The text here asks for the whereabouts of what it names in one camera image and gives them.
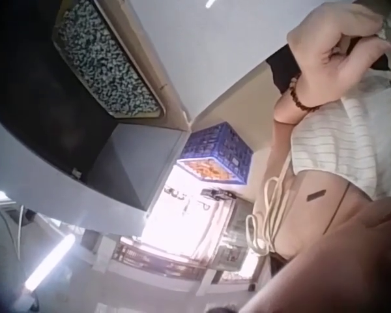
crate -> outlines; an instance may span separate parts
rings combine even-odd
[[[190,135],[177,164],[211,183],[246,185],[252,150],[228,123]]]

